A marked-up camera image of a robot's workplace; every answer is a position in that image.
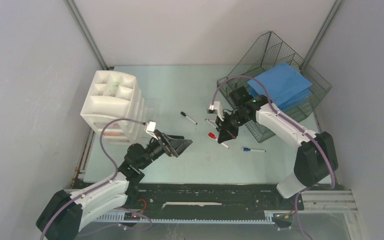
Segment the red cap marker bottom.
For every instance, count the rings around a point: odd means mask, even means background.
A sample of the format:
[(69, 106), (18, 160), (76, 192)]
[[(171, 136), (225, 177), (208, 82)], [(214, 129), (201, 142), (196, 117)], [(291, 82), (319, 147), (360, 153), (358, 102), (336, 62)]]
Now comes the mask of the red cap marker bottom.
[(210, 138), (212, 138), (213, 140), (215, 140), (218, 144), (224, 146), (225, 148), (227, 148), (227, 149), (230, 148), (228, 145), (226, 145), (226, 144), (223, 143), (223, 142), (219, 143), (219, 140), (218, 140), (218, 138), (216, 137), (216, 135), (215, 135), (214, 133), (209, 132), (209, 133), (208, 133), (208, 136), (209, 136)]

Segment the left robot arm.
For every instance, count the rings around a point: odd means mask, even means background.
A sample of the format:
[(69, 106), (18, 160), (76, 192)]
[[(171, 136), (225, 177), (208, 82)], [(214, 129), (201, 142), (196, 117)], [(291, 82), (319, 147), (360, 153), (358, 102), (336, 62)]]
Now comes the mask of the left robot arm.
[(108, 211), (136, 206), (136, 186), (145, 176), (142, 171), (162, 155), (179, 157), (193, 143), (181, 135), (158, 130), (155, 134), (147, 146), (130, 145), (122, 164), (107, 178), (73, 192), (57, 191), (36, 220), (40, 239), (73, 240), (86, 225)]

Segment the white plastic drawer organizer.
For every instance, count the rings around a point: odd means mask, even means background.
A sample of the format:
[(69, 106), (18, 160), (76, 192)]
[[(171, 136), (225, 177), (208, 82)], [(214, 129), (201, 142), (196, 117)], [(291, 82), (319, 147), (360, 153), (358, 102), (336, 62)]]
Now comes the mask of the white plastic drawer organizer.
[(143, 144), (145, 126), (128, 119), (145, 122), (149, 108), (134, 75), (98, 70), (85, 98), (80, 115), (91, 129), (100, 135), (110, 121), (123, 118), (106, 128), (103, 139), (113, 145)]

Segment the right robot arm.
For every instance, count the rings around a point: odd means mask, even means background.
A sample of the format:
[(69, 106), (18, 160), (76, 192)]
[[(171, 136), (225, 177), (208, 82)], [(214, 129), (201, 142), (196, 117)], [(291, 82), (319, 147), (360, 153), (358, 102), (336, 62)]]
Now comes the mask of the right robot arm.
[(296, 150), (292, 173), (280, 181), (271, 194), (271, 204), (284, 209), (291, 197), (318, 184), (329, 176), (331, 185), (336, 184), (338, 169), (333, 137), (326, 131), (316, 133), (299, 124), (282, 112), (265, 95), (253, 97), (245, 87), (234, 90), (230, 96), (238, 104), (237, 109), (224, 112), (220, 101), (213, 100), (207, 112), (216, 113), (217, 142), (234, 140), (239, 127), (254, 122), (268, 128)]

